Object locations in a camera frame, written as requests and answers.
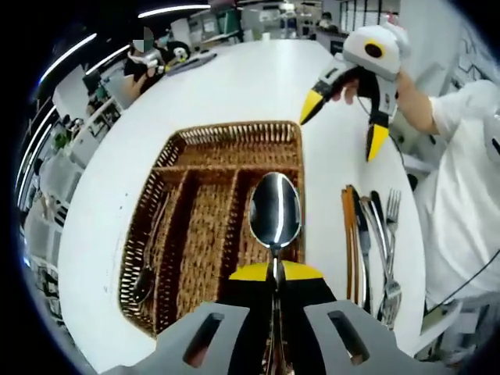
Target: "cutlery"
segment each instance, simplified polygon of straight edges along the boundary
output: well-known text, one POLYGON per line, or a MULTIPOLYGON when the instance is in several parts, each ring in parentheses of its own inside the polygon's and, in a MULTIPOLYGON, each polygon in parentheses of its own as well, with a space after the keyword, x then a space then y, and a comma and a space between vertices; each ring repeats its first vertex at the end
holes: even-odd
POLYGON ((385 274, 384 297, 377 314, 378 320, 387 325, 390 329, 389 323, 394 323, 394 311, 399 308, 402 298, 401 286, 389 273, 387 257, 388 254, 388 236, 385 231, 384 214, 381 211, 380 198, 378 193, 372 191, 374 200, 363 197, 361 199, 362 207, 365 209, 365 214, 369 218, 370 224, 377 235, 377 243, 382 259, 382 268, 385 274))
MULTIPOLYGON (((387 260, 387 266, 389 269, 389 274, 394 279, 394 257, 395 257, 395 242, 396 242, 396 230, 398 229, 398 215, 399 215, 399 204, 401 203, 401 192, 391 189, 389 193, 389 198, 387 200, 387 215, 386 215, 386 226, 391 233, 391 246, 389 248, 389 258, 387 260)), ((387 326, 389 328, 394 327, 394 322, 396 316, 398 315, 399 306, 401 304, 401 298, 395 300, 392 306, 391 313, 388 317, 387 326)))
POLYGON ((363 293, 363 309, 371 314, 372 313, 372 292, 370 285, 370 232, 368 231, 368 223, 366 222, 366 217, 363 213, 363 209, 361 208, 361 202, 359 198, 359 194, 356 189, 352 188, 352 198, 354 201, 354 212, 356 215, 356 223, 358 227, 359 233, 359 244, 361 245, 361 254, 362 254, 362 264, 364 266, 363 274, 365 277, 364 282, 364 293, 363 293))
POLYGON ((401 192, 398 190, 391 189, 389 193, 389 198, 387 200, 387 215, 386 215, 386 227, 391 233, 391 247, 389 252, 389 259, 387 263, 389 265, 389 273, 393 273, 394 265, 394 255, 395 255, 395 242, 396 242, 396 230, 398 229, 398 216, 399 216, 399 204, 401 203, 401 192))

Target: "person sitting at desk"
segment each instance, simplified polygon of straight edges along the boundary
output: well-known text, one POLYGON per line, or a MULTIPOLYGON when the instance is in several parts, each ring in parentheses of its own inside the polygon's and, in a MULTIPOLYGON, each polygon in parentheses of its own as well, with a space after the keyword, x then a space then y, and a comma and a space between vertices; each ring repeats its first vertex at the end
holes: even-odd
POLYGON ((321 15, 321 20, 318 22, 317 26, 325 31, 338 34, 338 27, 333 24, 330 12, 324 12, 321 15))
POLYGON ((143 55, 155 48, 153 33, 147 27, 144 28, 142 39, 134 39, 130 44, 123 75, 126 77, 125 91, 133 101, 162 78, 163 72, 158 66, 165 65, 175 58, 173 52, 164 48, 157 48, 162 61, 158 61, 157 66, 154 64, 146 65, 142 61, 143 55))

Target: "wooden chopsticks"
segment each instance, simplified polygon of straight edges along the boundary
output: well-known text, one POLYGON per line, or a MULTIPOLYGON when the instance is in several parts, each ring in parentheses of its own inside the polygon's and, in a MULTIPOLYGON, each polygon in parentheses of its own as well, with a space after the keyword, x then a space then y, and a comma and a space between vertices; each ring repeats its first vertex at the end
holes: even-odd
POLYGON ((354 211, 352 186, 342 189, 342 208, 344 210, 345 240, 347 244, 347 299, 359 303, 359 251, 358 227, 354 211), (354 300, 352 299, 352 282, 354 279, 354 300))

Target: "wicker basket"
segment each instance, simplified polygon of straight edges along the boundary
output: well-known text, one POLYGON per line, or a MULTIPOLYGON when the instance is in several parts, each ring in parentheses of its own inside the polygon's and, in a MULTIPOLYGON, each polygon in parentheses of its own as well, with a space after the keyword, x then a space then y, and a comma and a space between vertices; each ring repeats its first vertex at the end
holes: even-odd
MULTIPOLYGON (((267 261, 268 250, 250 233, 247 208, 253 188, 271 171, 286 174, 298 188, 304 218, 298 125, 212 125, 179 131, 167 141, 137 203, 123 252, 119 303, 130 322, 155 337, 202 301, 216 300, 238 266, 267 261), (152 249, 154 293, 137 304, 132 288, 165 201, 152 249)), ((301 235, 284 258, 303 262, 303 243, 301 235)))

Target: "window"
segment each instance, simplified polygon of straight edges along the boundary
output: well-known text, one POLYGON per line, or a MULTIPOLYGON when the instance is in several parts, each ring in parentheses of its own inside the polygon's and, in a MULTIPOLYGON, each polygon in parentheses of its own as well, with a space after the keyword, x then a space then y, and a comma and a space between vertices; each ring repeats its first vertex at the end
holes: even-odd
POLYGON ((350 33, 361 26, 377 25, 387 13, 399 14, 401 0, 348 0, 341 3, 341 29, 350 33))

